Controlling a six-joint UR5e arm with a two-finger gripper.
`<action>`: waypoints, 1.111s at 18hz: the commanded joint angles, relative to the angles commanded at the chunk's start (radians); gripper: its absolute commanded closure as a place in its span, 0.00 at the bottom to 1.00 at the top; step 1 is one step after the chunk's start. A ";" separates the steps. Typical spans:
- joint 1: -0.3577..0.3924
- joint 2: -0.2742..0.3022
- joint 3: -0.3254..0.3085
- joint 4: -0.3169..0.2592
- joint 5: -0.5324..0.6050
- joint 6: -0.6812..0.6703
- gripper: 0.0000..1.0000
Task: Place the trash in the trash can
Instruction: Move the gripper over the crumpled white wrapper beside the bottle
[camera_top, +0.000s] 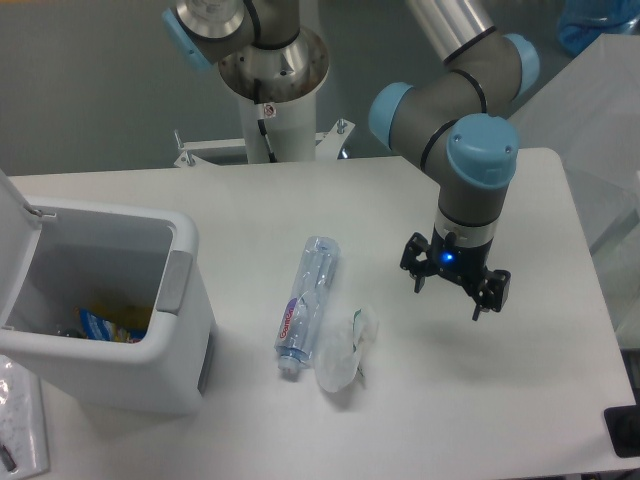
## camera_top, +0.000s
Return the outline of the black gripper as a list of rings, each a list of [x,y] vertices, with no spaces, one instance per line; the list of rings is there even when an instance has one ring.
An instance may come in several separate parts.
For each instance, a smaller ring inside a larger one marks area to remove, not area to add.
[[[459,285],[475,302],[472,320],[483,312],[499,313],[508,299],[511,273],[507,270],[488,270],[486,262],[493,240],[476,247],[450,246],[433,229],[431,244],[415,232],[408,240],[400,260],[400,268],[414,280],[414,292],[419,293],[425,281],[439,276]]]

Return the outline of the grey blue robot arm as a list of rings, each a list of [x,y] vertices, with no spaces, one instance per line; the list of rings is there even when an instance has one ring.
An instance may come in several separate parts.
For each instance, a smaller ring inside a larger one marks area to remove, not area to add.
[[[460,286],[477,313],[498,312],[511,276],[487,258],[519,150],[500,112],[535,83],[539,57],[523,37],[499,33],[475,1],[410,8],[446,73],[424,87],[390,84],[369,110],[372,134],[439,188],[433,233],[414,234],[400,266],[417,287],[438,276]],[[298,2],[178,1],[162,20],[187,61],[216,68],[238,99],[250,162],[315,158],[315,95],[329,59]]]

